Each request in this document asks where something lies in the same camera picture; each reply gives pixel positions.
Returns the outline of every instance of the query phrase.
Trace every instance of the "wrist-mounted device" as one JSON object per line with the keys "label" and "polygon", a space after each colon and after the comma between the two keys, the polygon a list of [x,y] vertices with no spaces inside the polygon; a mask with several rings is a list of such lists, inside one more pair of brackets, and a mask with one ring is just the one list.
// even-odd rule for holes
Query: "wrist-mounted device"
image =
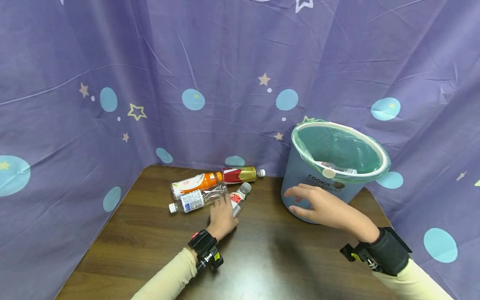
{"label": "wrist-mounted device", "polygon": [[351,262],[367,262],[370,269],[390,276],[402,271],[412,250],[391,227],[378,228],[380,236],[373,243],[360,242],[355,248],[345,245],[340,252]]}
{"label": "wrist-mounted device", "polygon": [[214,270],[223,264],[223,257],[216,248],[217,243],[217,240],[204,229],[192,236],[192,240],[190,240],[188,245],[197,252],[197,272],[203,270],[208,263],[211,264]]}

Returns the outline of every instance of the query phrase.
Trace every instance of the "hand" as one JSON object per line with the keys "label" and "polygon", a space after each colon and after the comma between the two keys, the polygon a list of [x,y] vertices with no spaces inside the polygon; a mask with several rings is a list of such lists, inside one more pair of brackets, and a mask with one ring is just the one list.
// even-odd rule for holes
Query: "hand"
{"label": "hand", "polygon": [[362,242],[372,243],[380,235],[377,226],[366,215],[319,187],[301,183],[286,190],[284,195],[297,197],[297,202],[302,198],[310,202],[311,210],[294,205],[288,208],[300,217],[345,230]]}
{"label": "hand", "polygon": [[210,207],[210,225],[206,230],[217,241],[223,239],[239,223],[238,219],[233,218],[233,208],[230,201],[230,194],[227,194],[224,197],[220,197]]}

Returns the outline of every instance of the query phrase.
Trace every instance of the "beige sleeve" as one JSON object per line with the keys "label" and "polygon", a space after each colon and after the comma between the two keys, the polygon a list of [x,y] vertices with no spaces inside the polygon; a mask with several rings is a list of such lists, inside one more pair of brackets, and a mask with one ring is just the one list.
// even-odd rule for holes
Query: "beige sleeve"
{"label": "beige sleeve", "polygon": [[195,258],[188,249],[183,248],[133,296],[132,300],[175,299],[195,275],[197,275]]}
{"label": "beige sleeve", "polygon": [[400,300],[453,300],[411,259],[396,277],[379,272],[374,272],[373,275]]}

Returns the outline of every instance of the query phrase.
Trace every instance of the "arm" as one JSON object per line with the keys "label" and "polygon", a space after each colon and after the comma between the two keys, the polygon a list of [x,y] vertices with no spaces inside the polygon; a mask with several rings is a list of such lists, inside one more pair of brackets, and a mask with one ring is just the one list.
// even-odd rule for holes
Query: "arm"
{"label": "arm", "polygon": [[[230,197],[221,197],[210,207],[211,223],[208,231],[217,241],[223,239],[238,224],[233,218]],[[150,279],[132,298],[132,300],[175,299],[187,283],[197,275],[197,253],[194,249],[184,248],[160,272]]]}
{"label": "arm", "polygon": [[[380,231],[364,214],[344,203],[329,192],[318,187],[299,184],[285,191],[286,197],[305,199],[312,205],[311,210],[297,206],[289,207],[293,213],[315,223],[344,230],[360,242],[374,243]],[[374,272],[383,284],[390,288],[401,300],[451,300],[452,298],[422,270],[413,260],[397,276]]]}

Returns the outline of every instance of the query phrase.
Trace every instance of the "brown tabletop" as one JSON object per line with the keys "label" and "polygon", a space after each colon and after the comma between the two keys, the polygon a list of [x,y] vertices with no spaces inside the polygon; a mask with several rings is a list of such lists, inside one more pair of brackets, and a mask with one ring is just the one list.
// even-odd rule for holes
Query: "brown tabletop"
{"label": "brown tabletop", "polygon": [[[130,299],[206,227],[208,209],[168,212],[170,184],[198,173],[146,168],[57,299]],[[252,184],[238,228],[219,244],[224,264],[192,279],[178,299],[394,299],[366,264],[350,263],[340,254],[346,243],[356,245],[351,236],[305,223],[286,209],[281,183],[281,178],[263,178]],[[350,204],[376,225],[389,226],[367,190]]]}

